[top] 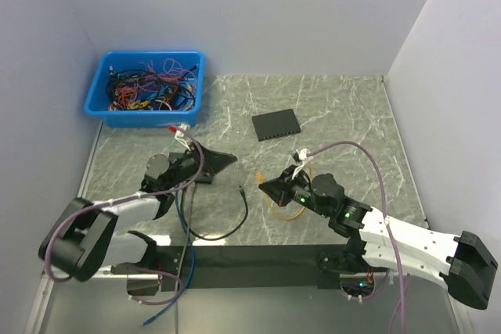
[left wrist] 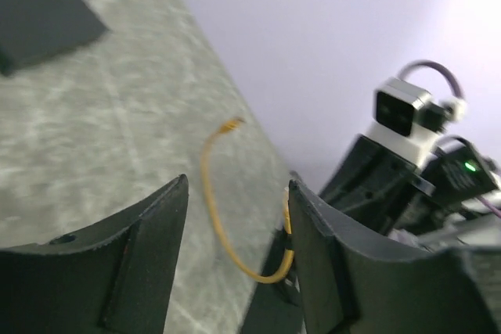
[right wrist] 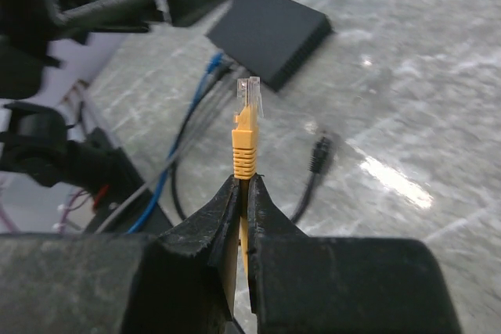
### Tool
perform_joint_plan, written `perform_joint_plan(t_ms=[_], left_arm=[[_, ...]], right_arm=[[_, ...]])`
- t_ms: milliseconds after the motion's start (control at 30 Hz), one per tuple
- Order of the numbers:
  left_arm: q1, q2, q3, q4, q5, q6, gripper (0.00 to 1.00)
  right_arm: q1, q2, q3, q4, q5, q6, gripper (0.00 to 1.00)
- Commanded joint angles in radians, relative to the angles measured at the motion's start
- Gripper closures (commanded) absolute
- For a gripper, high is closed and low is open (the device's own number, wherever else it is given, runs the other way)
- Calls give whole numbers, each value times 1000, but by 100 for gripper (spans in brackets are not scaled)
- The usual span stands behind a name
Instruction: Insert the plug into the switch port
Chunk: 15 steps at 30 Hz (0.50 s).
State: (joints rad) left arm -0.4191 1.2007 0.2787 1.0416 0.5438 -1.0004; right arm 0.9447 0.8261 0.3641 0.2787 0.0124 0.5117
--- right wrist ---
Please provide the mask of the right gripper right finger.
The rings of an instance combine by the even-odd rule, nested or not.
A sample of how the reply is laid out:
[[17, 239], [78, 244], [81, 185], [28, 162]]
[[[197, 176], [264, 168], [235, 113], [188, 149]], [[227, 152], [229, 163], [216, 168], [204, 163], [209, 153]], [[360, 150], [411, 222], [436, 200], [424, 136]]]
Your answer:
[[442, 270], [416, 239], [314, 237], [249, 186], [248, 283], [260, 333], [459, 333]]

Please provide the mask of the black network switch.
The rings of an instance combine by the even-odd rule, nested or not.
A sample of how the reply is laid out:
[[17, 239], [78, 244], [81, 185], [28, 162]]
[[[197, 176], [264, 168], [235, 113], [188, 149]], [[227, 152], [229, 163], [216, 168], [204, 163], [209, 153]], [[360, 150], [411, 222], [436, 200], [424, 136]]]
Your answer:
[[206, 36], [279, 92], [332, 33], [326, 14], [299, 2], [233, 0]]

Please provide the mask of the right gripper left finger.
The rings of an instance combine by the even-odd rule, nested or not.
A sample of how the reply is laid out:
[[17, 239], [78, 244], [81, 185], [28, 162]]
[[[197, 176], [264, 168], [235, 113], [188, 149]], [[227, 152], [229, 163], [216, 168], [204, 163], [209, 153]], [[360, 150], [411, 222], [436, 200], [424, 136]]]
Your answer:
[[2, 235], [2, 332], [224, 332], [233, 317], [239, 201], [228, 178], [162, 235]]

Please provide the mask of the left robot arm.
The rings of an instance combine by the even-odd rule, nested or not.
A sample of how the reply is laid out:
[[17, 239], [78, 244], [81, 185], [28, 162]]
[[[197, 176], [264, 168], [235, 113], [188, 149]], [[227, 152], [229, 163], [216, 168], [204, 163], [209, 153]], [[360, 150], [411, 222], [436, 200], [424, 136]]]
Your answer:
[[190, 27], [226, 0], [1, 0], [1, 169], [96, 202], [88, 232], [171, 228], [85, 84], [123, 34]]

